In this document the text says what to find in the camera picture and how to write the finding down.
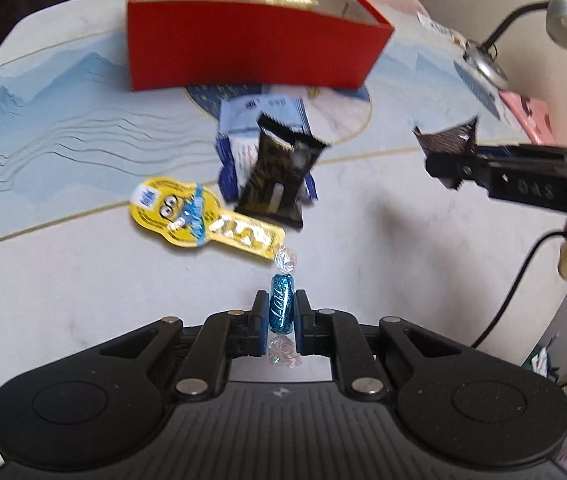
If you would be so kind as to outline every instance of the black snack package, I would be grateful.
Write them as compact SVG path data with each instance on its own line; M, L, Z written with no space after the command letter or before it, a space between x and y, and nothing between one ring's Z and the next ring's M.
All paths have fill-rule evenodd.
M431 152L471 153L477 140L478 119L478 117L474 117L468 123L459 124L435 134L423 134L418 127L415 127L413 133L426 156Z
M265 114L259 116L257 124L257 162L235 211L301 229L303 218L297 192L327 144L310 134L295 132Z

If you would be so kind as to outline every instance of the blue and white snack package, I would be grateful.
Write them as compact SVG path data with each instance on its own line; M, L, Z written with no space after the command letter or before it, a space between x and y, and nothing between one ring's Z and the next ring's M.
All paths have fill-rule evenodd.
M310 124L300 98L285 95L247 95L223 100L216 149L222 161L219 188L226 202L238 199L249 179L259 151L257 119L265 113L297 132L310 132ZM298 198L317 200L317 189L311 174L304 178Z

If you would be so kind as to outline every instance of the yellow lollipop package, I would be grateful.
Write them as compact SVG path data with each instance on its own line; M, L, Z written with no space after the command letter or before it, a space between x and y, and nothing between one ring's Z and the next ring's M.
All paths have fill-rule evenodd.
M284 244L281 227L222 209L216 195L201 184L183 184L164 176L137 186L130 214L142 227L180 247L216 240L274 260Z

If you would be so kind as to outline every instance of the ridged black surface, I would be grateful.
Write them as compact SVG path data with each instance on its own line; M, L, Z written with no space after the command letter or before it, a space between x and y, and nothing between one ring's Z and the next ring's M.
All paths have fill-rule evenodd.
M356 402L334 383L228 383L217 399L185 404L149 446L87 472L11 463L0 480L566 480L546 462L486 472L444 463L409 441L378 403Z

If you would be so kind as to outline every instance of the lamp neck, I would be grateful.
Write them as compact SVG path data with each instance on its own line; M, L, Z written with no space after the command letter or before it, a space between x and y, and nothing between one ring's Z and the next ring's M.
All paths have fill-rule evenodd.
M513 10L509 15L505 17L505 20L495 29L495 31L481 44L481 48L488 50L493 46L496 40L503 34L503 32L512 25L513 21L520 16L527 14L528 12L534 12L535 10L546 10L548 9L548 4L550 0L545 0L544 2L535 2L533 4L528 4Z

